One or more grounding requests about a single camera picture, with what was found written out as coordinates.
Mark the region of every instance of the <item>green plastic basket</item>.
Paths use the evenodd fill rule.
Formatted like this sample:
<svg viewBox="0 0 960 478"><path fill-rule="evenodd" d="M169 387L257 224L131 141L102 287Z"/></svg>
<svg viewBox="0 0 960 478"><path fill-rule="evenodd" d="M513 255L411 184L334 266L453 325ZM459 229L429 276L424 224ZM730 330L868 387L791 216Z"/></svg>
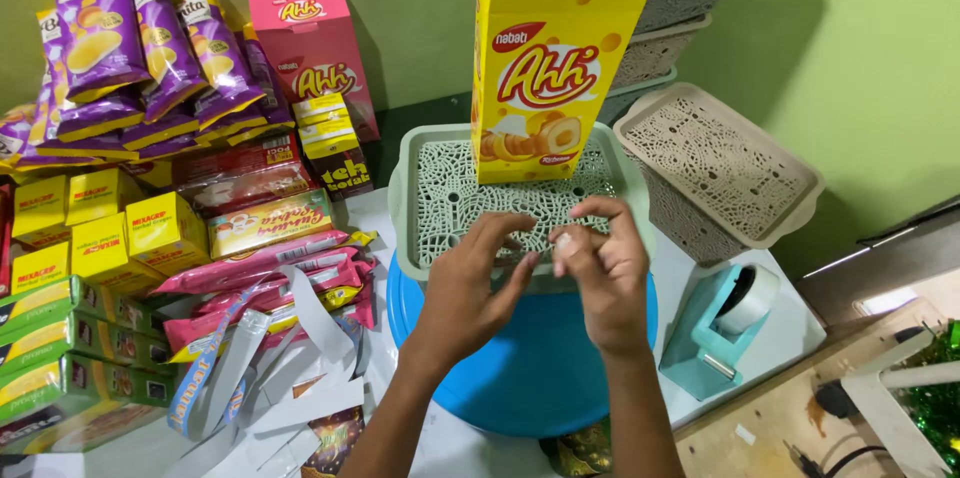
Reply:
<svg viewBox="0 0 960 478"><path fill-rule="evenodd" d="M478 185L471 154L469 124L424 125L410 130L400 142L399 163L390 176L388 204L396 231L396 261L403 274L419 282L430 276L430 264L455 246L476 218L487 211L514 211L537 219L534 230L516 236L523 251L541 254L531 294L569 290L557 282L549 264L547 233L574 223L570 208L590 195L624 199L647 253L653 257L653 226L648 218L649 195L643 174L620 148L614 131L594 123L573 177L510 184ZM576 221L606 231L607 221L588 217ZM502 249L498 256L519 253ZM503 270L494 271L493 278Z"/></svg>

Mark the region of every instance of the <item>ahh logo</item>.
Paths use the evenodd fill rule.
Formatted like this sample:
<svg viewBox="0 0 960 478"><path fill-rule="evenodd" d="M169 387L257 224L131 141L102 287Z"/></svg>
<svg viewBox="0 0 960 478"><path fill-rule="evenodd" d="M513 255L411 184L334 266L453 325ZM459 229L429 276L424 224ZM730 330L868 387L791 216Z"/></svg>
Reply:
<svg viewBox="0 0 960 478"><path fill-rule="evenodd" d="M357 85L357 75L347 64L324 64L306 67L296 77L292 88L300 101L339 92L348 94L363 88Z"/></svg>
<svg viewBox="0 0 960 478"><path fill-rule="evenodd" d="M277 14L281 21L298 23L314 17L324 17L327 12L317 0L294 0L284 3Z"/></svg>
<svg viewBox="0 0 960 478"><path fill-rule="evenodd" d="M586 95L600 77L599 54L592 44L531 44L501 73L496 98L500 103L530 109L575 100Z"/></svg>

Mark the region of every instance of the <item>wooden surface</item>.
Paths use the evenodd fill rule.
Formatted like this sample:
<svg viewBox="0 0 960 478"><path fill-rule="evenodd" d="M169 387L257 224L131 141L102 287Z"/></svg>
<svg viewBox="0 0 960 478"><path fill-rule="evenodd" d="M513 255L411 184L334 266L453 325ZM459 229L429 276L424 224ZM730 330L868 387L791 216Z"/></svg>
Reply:
<svg viewBox="0 0 960 478"><path fill-rule="evenodd" d="M862 420L823 411L813 400L816 388L894 347L896 332L923 322L936 328L946 320L930 300L918 298L886 315L834 327L810 357L680 428L675 439L683 469L691 477L803 477L790 445L826 471L851 451L880 444ZM902 475L880 453L860 456L837 476Z"/></svg>

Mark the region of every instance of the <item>pink snack box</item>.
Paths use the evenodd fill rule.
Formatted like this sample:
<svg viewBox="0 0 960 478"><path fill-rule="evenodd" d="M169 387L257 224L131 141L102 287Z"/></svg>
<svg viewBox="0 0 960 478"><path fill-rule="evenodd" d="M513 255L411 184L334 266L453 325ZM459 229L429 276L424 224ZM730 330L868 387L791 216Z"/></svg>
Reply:
<svg viewBox="0 0 960 478"><path fill-rule="evenodd" d="M360 142L380 138L347 0L249 0L249 15L291 104L340 92Z"/></svg>

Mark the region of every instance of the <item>green tinsel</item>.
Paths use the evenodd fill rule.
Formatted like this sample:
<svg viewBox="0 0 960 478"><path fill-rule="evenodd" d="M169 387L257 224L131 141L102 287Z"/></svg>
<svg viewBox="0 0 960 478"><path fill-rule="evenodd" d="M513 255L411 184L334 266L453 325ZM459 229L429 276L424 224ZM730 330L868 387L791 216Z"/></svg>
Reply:
<svg viewBox="0 0 960 478"><path fill-rule="evenodd" d="M930 346L904 364L918 368L954 360L960 360L960 322L951 320ZM960 476L960 383L908 387L899 395L913 423L950 466L951 475Z"/></svg>

